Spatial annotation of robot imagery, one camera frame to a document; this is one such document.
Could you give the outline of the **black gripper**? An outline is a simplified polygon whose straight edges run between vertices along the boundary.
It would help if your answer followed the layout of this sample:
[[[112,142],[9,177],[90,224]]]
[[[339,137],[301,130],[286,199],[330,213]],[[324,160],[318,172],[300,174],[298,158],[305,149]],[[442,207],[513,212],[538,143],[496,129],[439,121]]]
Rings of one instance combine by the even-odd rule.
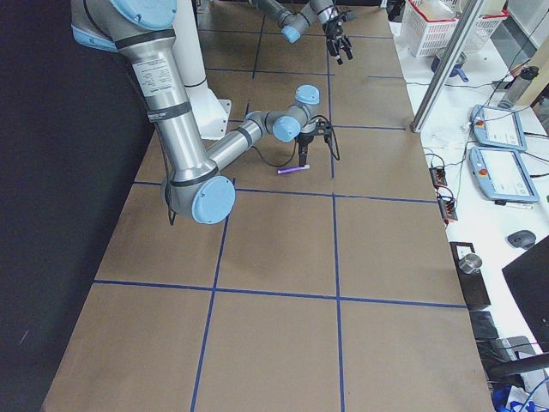
[[[348,60],[353,59],[353,46],[351,40],[344,35],[341,18],[339,16],[323,24],[323,31],[326,37],[326,46],[329,55],[339,64],[343,64],[340,50],[343,50]]]
[[[313,141],[313,135],[300,133],[297,136],[297,143],[299,147],[299,167],[302,169],[308,169],[307,163],[308,146]]]

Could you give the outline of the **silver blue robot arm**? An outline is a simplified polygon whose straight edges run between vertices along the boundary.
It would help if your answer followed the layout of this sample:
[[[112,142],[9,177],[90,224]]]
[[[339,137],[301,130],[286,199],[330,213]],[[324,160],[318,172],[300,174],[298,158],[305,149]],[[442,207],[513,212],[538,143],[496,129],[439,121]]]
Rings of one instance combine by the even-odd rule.
[[[200,63],[196,22],[190,7],[176,1],[73,1],[71,26],[75,41],[115,52],[131,64],[170,161],[163,197],[168,209],[201,224],[216,224],[232,211],[233,183],[221,171],[267,134],[290,142],[310,129],[320,92],[297,88],[293,103],[279,112],[252,112],[235,130],[205,147],[180,63]]]
[[[348,60],[353,59],[351,40],[344,34],[343,24],[356,18],[353,10],[339,10],[335,1],[309,1],[301,10],[292,12],[278,1],[256,0],[248,4],[261,10],[274,21],[282,36],[291,44],[297,42],[315,21],[321,23],[329,55],[339,65],[343,64],[341,52]]]

